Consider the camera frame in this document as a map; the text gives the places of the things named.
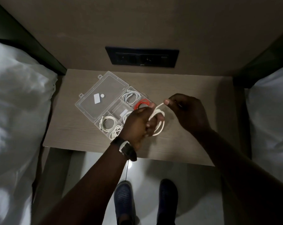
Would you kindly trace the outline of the person's left hand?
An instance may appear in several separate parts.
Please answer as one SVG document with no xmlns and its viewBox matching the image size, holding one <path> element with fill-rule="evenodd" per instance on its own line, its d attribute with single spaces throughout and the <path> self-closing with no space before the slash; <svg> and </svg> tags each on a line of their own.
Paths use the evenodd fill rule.
<svg viewBox="0 0 283 225">
<path fill-rule="evenodd" d="M 134 110 L 126 119 L 124 127 L 119 136 L 130 142 L 135 151 L 138 151 L 145 137 L 152 136 L 157 125 L 165 120 L 162 113 L 151 115 L 141 115 L 140 108 Z"/>
</svg>

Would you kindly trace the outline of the person's right hand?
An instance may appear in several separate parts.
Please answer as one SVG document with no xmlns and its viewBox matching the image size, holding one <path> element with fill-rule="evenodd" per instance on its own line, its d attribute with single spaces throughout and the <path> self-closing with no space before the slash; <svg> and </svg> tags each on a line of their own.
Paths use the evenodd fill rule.
<svg viewBox="0 0 283 225">
<path fill-rule="evenodd" d="M 169 107 L 180 125 L 194 137 L 211 131 L 206 110 L 202 102 L 185 94 L 174 94 L 169 99 L 176 101 L 177 107 Z"/>
</svg>

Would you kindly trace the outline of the person's right forearm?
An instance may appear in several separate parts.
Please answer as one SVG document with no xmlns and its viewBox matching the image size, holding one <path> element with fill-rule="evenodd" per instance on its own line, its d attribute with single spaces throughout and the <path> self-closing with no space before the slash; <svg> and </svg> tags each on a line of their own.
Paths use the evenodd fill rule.
<svg viewBox="0 0 283 225">
<path fill-rule="evenodd" d="M 283 183 L 233 148 L 211 129 L 193 132 L 250 220 L 256 225 L 283 225 Z"/>
</svg>

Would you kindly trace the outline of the person's left forearm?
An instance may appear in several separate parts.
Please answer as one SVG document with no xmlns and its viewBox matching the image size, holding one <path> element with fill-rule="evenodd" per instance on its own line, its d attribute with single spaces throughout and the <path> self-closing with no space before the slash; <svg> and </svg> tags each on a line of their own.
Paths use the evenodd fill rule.
<svg viewBox="0 0 283 225">
<path fill-rule="evenodd" d="M 110 145 L 39 225 L 102 225 L 127 158 Z"/>
</svg>

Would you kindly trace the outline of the wooden bedside table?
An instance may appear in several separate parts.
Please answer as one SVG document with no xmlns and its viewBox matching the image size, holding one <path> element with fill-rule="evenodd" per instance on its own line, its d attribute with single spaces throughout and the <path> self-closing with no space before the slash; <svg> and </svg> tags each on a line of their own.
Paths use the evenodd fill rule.
<svg viewBox="0 0 283 225">
<path fill-rule="evenodd" d="M 131 161 L 135 167 L 140 158 L 209 165 L 180 171 L 176 178 L 196 173 L 200 175 L 198 185 L 203 178 L 212 178 L 206 176 L 206 170 L 204 174 L 200 171 L 217 170 L 218 183 L 221 176 L 227 179 L 225 185 L 237 200 L 233 206 L 243 204 L 245 194 L 230 172 L 239 165 L 245 171 L 243 166 L 251 163 L 251 143 L 237 128 L 236 88 L 231 77 L 121 74 L 121 79 L 145 92 L 152 102 L 163 104 L 167 116 L 157 113 L 150 119 L 155 103 L 132 110 L 116 138 L 108 140 L 75 106 L 76 90 L 85 89 L 83 80 L 88 80 L 90 73 L 68 70 L 44 143 L 51 148 L 100 151 L 102 155 L 38 225 L 103 225 L 110 198 L 121 196 L 122 189 L 130 197 L 128 207 L 118 209 L 116 224 L 135 225 L 137 199 L 132 199 L 132 183 L 119 180 L 125 165 Z"/>
</svg>

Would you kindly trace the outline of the clear plastic organizer box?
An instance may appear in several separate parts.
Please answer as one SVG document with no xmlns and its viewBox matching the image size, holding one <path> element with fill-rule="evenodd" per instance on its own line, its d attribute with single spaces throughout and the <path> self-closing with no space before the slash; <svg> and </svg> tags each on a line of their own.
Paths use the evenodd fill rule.
<svg viewBox="0 0 283 225">
<path fill-rule="evenodd" d="M 150 100 L 110 71 L 98 76 L 98 81 L 85 94 L 79 95 L 75 106 L 111 141 L 121 132 L 124 122 L 134 110 L 147 106 Z"/>
</svg>

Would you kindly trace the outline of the black wristwatch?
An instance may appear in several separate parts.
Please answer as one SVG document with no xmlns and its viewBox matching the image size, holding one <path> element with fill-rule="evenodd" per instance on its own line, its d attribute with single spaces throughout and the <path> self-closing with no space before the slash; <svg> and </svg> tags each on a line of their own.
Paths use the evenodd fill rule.
<svg viewBox="0 0 283 225">
<path fill-rule="evenodd" d="M 134 147 L 130 144 L 129 141 L 124 140 L 120 136 L 117 136 L 112 140 L 110 145 L 116 146 L 117 150 L 127 159 L 132 162 L 137 161 L 137 154 Z"/>
</svg>

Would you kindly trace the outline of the person's right blue shoe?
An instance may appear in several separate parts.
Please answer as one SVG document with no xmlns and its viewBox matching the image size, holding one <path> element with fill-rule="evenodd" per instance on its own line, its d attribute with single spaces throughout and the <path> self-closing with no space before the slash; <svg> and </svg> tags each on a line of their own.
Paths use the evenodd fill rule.
<svg viewBox="0 0 283 225">
<path fill-rule="evenodd" d="M 159 186 L 157 225 L 175 225 L 178 190 L 173 181 L 163 179 Z"/>
</svg>

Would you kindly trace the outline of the person's blue shoe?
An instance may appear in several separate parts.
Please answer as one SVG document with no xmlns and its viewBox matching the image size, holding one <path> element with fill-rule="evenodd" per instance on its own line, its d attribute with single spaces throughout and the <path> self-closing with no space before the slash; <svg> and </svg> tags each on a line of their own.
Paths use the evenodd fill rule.
<svg viewBox="0 0 283 225">
<path fill-rule="evenodd" d="M 121 181 L 116 186 L 113 193 L 113 200 L 117 225 L 136 225 L 133 190 L 129 181 Z"/>
<path fill-rule="evenodd" d="M 178 190 L 173 181 L 163 179 L 159 186 L 157 225 L 175 225 Z"/>
</svg>

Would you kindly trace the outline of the person's left blue shoe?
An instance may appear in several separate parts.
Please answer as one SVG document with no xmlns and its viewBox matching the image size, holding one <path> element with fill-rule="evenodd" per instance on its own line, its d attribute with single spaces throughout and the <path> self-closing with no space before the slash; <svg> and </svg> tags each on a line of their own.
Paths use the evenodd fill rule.
<svg viewBox="0 0 283 225">
<path fill-rule="evenodd" d="M 113 193 L 113 200 L 117 225 L 136 225 L 133 190 L 129 181 L 121 181 L 116 186 Z"/>
</svg>

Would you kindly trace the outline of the white bed pillow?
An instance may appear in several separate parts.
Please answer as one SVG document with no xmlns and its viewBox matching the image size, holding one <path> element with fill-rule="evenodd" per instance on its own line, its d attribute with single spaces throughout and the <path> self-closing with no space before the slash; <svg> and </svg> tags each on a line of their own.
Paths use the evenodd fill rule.
<svg viewBox="0 0 283 225">
<path fill-rule="evenodd" d="M 30 225 L 33 182 L 57 74 L 0 43 L 0 225 Z"/>
<path fill-rule="evenodd" d="M 283 182 L 283 68 L 247 93 L 252 160 Z"/>
</svg>

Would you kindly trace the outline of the black wall socket panel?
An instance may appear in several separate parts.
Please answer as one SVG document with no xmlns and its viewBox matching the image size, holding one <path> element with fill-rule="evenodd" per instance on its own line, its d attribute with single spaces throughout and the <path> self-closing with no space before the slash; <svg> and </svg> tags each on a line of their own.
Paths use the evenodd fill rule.
<svg viewBox="0 0 283 225">
<path fill-rule="evenodd" d="M 142 49 L 106 46 L 113 65 L 174 68 L 179 55 L 177 49 Z"/>
</svg>

